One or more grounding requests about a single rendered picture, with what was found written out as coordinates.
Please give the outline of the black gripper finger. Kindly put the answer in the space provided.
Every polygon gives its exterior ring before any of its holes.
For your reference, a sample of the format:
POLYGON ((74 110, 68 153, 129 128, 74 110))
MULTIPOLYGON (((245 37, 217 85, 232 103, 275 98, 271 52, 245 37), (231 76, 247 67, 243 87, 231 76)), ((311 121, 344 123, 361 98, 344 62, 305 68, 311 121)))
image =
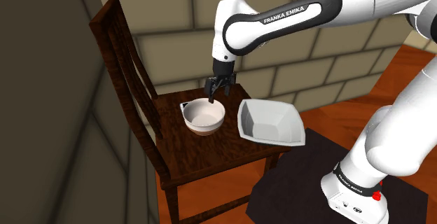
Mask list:
POLYGON ((231 87, 236 82, 236 76, 226 76, 224 80, 224 94, 228 96, 230 94, 231 87))
POLYGON ((204 84, 204 93, 208 96, 209 103, 214 103, 214 93, 221 86, 222 79, 219 77, 209 77, 204 84))

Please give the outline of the white square bowl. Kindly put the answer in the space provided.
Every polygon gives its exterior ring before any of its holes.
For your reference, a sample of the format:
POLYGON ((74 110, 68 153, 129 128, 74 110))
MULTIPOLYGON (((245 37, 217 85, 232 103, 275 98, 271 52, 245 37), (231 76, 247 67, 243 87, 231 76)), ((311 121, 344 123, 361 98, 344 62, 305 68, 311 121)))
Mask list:
POLYGON ((243 99, 237 114, 240 136, 259 144, 304 146, 305 128, 293 104, 243 99))

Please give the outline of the white round bowl brown base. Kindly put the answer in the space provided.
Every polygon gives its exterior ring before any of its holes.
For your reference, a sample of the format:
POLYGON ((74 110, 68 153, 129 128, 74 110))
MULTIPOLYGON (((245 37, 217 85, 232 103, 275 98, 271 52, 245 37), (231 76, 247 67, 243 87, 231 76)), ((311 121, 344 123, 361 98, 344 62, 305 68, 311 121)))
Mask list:
POLYGON ((217 131, 223 124, 226 110, 222 103, 208 98, 189 101, 182 111, 183 119, 189 130, 200 136, 208 136, 217 131))

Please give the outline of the dark wooden chair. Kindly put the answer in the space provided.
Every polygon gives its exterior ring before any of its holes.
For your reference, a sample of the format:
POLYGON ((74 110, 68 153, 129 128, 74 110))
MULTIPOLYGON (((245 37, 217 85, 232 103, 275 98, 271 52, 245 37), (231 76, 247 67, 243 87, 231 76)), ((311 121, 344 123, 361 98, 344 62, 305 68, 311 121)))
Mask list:
POLYGON ((160 177, 171 224, 200 224, 249 201, 243 196, 194 216, 179 217, 177 188, 260 159, 265 169, 276 166, 286 146, 269 146, 243 139, 237 128, 240 102, 248 98, 236 84, 225 96, 219 89, 215 100, 226 114, 218 130, 200 136, 186 126, 180 103, 204 97, 200 88, 157 94, 135 48, 119 0, 108 0, 89 23, 104 59, 126 120, 147 158, 160 177))

